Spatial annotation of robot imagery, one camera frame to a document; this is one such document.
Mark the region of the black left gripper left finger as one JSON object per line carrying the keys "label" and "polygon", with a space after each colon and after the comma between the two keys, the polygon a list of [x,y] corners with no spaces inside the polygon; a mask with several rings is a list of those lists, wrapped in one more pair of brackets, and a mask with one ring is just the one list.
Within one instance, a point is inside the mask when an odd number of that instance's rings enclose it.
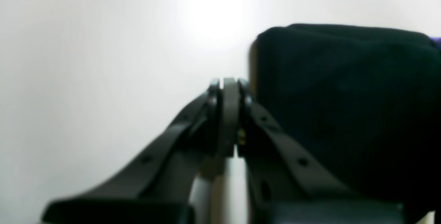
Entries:
{"label": "black left gripper left finger", "polygon": [[238,138],[237,81],[211,81],[170,125],[104,183],[47,205],[46,224],[195,224],[189,199],[197,175],[214,180]]}

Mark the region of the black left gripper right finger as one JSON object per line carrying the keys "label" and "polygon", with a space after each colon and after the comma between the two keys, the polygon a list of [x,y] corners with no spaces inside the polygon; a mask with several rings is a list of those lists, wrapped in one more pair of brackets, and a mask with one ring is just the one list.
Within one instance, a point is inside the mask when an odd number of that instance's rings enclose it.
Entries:
{"label": "black left gripper right finger", "polygon": [[362,196],[291,138],[238,79],[238,155],[247,165],[253,224],[404,224],[403,206]]}

